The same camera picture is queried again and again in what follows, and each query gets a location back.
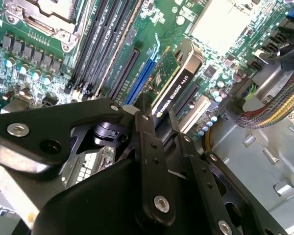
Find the black pcie slot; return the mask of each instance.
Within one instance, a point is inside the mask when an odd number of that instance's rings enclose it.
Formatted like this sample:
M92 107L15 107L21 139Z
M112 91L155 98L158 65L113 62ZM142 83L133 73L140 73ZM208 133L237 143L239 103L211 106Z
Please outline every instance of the black pcie slot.
M115 100L115 98L118 96L124 82L127 79L128 74L131 72L139 54L140 54L140 51L134 47L131 54L128 57L128 60L125 64L125 66L122 68L122 70L118 76L118 79L113 84L113 88L109 94L110 99Z
M101 19L101 16L104 12L104 9L106 8L106 4L108 3L108 0L102 0L100 1L100 5L98 7L98 10L96 11L96 15L93 19L91 28L89 29L86 37L85 44L83 46L83 49L80 53L80 58L78 59L78 63L75 67L74 74L71 78L71 80L67 84L67 88L71 90L71 88L79 81L81 80L81 72L83 69L83 65L86 62L87 54L89 51L89 48L91 47L91 44L93 42L93 38L96 34L97 27L99 25L99 20Z
M129 11L129 8L131 7L131 3L132 3L132 0L127 0L125 6L123 7L122 12L119 13L119 15L121 17L118 18L117 23L115 24L115 27L112 30L112 33L110 34L109 41L108 41L108 43L106 43L106 45L103 49L104 53L101 53L100 58L98 59L99 64L97 64L96 70L94 72L92 72L92 78L91 78L90 83L93 85L95 85L96 80L98 80L100 72L102 72L102 68L104 66L104 63L105 63L107 57L111 55L111 52L110 53L108 53L108 52L109 52L109 50L111 50L112 44L118 35L117 32L119 32L120 28L122 27L122 23L126 18L126 13Z
M189 89L184 93L182 98L179 102L176 103L173 110L175 112L175 115L178 117L186 108L186 106L191 102L191 100L194 98L196 93L199 90L199 84L194 83L192 84Z
M100 48L103 44L103 41L105 40L105 35L107 34L109 30L109 26L113 21L113 17L118 10L118 5L121 0L117 0L116 3L113 2L112 8L110 9L109 13L105 17L104 25L100 28L100 31L98 32L98 38L97 42L95 44L95 47L90 55L90 61L88 62L83 75L81 76L81 79L84 83L89 83L89 86L92 86L91 84L91 74L93 73L93 69L97 62L98 54L100 53Z

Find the pcie slot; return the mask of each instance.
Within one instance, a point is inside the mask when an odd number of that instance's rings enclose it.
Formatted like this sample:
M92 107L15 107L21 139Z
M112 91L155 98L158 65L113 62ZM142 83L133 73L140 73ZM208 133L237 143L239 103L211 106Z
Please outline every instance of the pcie slot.
M138 93L141 91L143 85L146 83L147 79L149 78L152 70L154 69L156 62L148 59L142 72L139 74L133 88L131 89L130 94L127 96L125 100L125 104L132 104L133 101L136 99Z
M130 56L128 57L128 60L125 64L125 66L123 67L122 71L120 72L118 79L116 80L116 82L113 85L112 91L109 94L109 98L112 100L115 100L115 98L117 97L117 95L119 94L124 82L127 79L128 74L130 73L130 71L132 70L138 56L140 54L140 51L136 48L134 48L130 54Z
M133 0L127 0L125 2L125 5L122 9L122 11L120 11L119 15L120 17L118 17L117 22L115 23L114 29L112 30L108 42L105 44L104 48L102 48L100 51L101 54L99 56L99 58L97 58L97 65L95 66L95 71L91 73L91 81L90 83L92 85L95 85L96 81L99 79L100 77L100 73L102 73L103 68L105 68L107 66L107 64L105 65L104 63L106 63L106 59L107 57L111 56L111 52L109 53L109 50L111 50L113 47L113 43L116 40L116 37L118 36L118 32L120 31L121 27L122 27L122 23L126 18L126 13L129 11L130 7L131 7L131 3L133 2Z
M97 27L99 25L99 20L101 19L101 16L103 15L103 12L104 12L104 9L106 8L107 3L108 3L108 0L100 1L100 5L96 11L96 15L87 33L85 44L83 46L83 49L80 52L80 58L78 59L78 63L75 67L74 74L66 86L68 88L68 92L70 92L71 88L73 88L74 85L81 80L81 73L82 73L84 64L87 62L88 51L92 47L93 38L96 34Z
M175 115L178 117L185 110L186 106L191 102L191 100L196 95L199 90L199 84L192 84L188 90L184 93L180 101L174 106L173 110Z

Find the motherboard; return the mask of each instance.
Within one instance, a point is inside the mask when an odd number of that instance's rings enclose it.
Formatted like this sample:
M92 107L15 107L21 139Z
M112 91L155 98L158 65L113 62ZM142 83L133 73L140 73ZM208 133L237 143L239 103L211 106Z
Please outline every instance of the motherboard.
M0 0L0 113L102 97L131 105L145 92L155 120L173 108L196 140L233 86L262 69L259 54L286 42L278 26L293 8L294 0Z

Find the screw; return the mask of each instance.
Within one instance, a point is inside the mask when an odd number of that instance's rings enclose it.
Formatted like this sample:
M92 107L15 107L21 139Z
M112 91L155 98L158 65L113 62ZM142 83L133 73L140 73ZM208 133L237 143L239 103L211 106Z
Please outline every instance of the screw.
M191 138L189 138L188 136L184 136L184 139L185 139L187 142L191 142Z
M146 115L142 115L142 117L143 117L143 119L145 119L145 120L149 120L149 118L146 116Z
M6 131L16 137L24 137L29 134L29 128L25 124L22 123L12 123L8 125Z
M8 16L8 20L9 20L11 23L14 23L14 22L15 22L15 19L14 19L14 17L12 17L12 16Z
M218 221L219 228L224 235L232 235L230 226L223 220Z
M119 108L117 106L115 106L115 105L111 105L111 109L113 109L115 111L118 111L119 110Z
M218 160L218 159L216 158L216 156L213 155L213 154L210 154L210 158L211 158L212 160L214 160L214 161L217 161L217 160Z
M64 45L63 46L63 50L69 50L70 48L69 48L69 46L68 45Z
M163 212L163 213L168 213L170 210L170 205L167 199L163 196L156 196L153 200L155 207Z

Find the multicolored wire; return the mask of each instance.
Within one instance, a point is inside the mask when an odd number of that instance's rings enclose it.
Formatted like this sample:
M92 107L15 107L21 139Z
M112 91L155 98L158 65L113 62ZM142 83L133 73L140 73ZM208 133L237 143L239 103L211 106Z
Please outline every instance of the multicolored wire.
M276 97L263 108L241 114L236 123L246 129L259 129L274 125L294 110L294 74Z

